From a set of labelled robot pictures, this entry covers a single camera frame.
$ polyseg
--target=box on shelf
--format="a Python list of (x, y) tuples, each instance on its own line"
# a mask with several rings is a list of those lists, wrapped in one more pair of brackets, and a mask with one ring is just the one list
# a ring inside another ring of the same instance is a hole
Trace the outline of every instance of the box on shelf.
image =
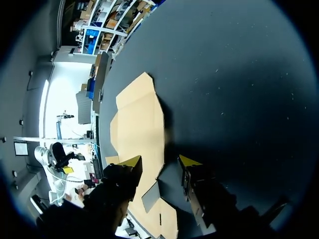
[(112, 33), (104, 33), (103, 36), (102, 36), (102, 41), (104, 40), (111, 40), (113, 37), (113, 34)]
[(88, 86), (87, 84), (82, 84), (81, 85), (81, 91), (86, 90), (87, 86)]
[(110, 29), (114, 29), (116, 24), (118, 23), (117, 20), (115, 20), (115, 15), (116, 15), (116, 12), (113, 12), (111, 15), (110, 15), (110, 18), (108, 20), (108, 22), (106, 23), (106, 27), (107, 28), (110, 28)]
[(89, 19), (90, 19), (90, 16), (91, 16), (91, 13), (90, 13), (90, 12), (81, 11), (81, 15), (80, 15), (80, 18), (81, 18), (81, 19), (83, 19), (83, 20), (89, 20)]
[(100, 45), (100, 50), (107, 50), (109, 45), (110, 45), (110, 41), (109, 40), (102, 41), (101, 45)]
[(90, 19), (90, 16), (91, 16), (91, 13), (92, 13), (92, 10), (93, 10), (93, 7), (94, 7), (94, 2), (95, 1), (90, 0), (86, 10), (85, 11), (81, 11), (81, 16), (80, 16), (81, 19), (85, 19), (85, 20), (89, 20)]
[(143, 9), (143, 12), (140, 13), (140, 15), (138, 17), (136, 17), (136, 19), (134, 19), (133, 23), (130, 25), (130, 27), (127, 29), (126, 33), (130, 33), (133, 28), (135, 27), (135, 25), (142, 19), (145, 17), (145, 15), (151, 10), (150, 7), (148, 7), (147, 9)]
[(142, 8), (145, 7), (146, 4), (147, 4), (146, 1), (141, 1), (140, 4), (137, 7), (138, 11), (142, 10)]

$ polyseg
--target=cable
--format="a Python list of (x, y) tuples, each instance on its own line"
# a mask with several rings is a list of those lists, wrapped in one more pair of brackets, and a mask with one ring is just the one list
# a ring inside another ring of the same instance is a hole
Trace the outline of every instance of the cable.
[(52, 202), (50, 202), (50, 204), (53, 204), (53, 203), (55, 203), (56, 201), (59, 201), (61, 198), (64, 197), (64, 195), (65, 195), (65, 190), (64, 190), (64, 192), (63, 192), (63, 194), (62, 194), (61, 197), (59, 197), (59, 198), (57, 198), (57, 199), (54, 199)]
[(64, 182), (71, 182), (71, 183), (82, 183), (82, 182), (83, 182), (83, 180), (81, 180), (81, 181), (74, 181), (74, 180), (68, 180), (68, 179), (60, 178), (60, 177), (58, 177), (58, 176), (55, 176), (54, 173), (51, 172), (51, 170), (50, 170), (49, 167), (47, 167), (47, 169), (48, 169), (49, 173), (50, 173), (53, 177), (55, 177), (55, 178), (57, 178), (57, 179), (60, 179), (60, 180), (62, 180), (62, 181), (64, 181)]

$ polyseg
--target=flat cardboard box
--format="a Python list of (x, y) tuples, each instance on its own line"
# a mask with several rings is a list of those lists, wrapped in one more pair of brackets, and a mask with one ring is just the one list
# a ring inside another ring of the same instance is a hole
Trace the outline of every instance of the flat cardboard box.
[(157, 177), (164, 165), (164, 117), (153, 80), (143, 73), (116, 97), (118, 112), (110, 123), (118, 156), (108, 164), (142, 156), (143, 173), (129, 211), (153, 237), (176, 239), (176, 210), (160, 197)]

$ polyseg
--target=desk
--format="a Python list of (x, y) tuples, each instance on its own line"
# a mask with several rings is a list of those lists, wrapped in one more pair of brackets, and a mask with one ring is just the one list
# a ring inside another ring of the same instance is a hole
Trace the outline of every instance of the desk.
[[(128, 41), (105, 80), (102, 159), (116, 154), (110, 144), (115, 97), (142, 72), (154, 78), (170, 132), (166, 159), (172, 162), (159, 177), (168, 202), (191, 216), (175, 174), (178, 153), (213, 163), (240, 209), (253, 205), (263, 213), (281, 194), (300, 201), (318, 155), (316, 75), (300, 36), (274, 3), (168, 0), (161, 5)], [(291, 211), (285, 208), (273, 226)], [(188, 237), (197, 236), (196, 225), (186, 224), (179, 234), (187, 229)]]

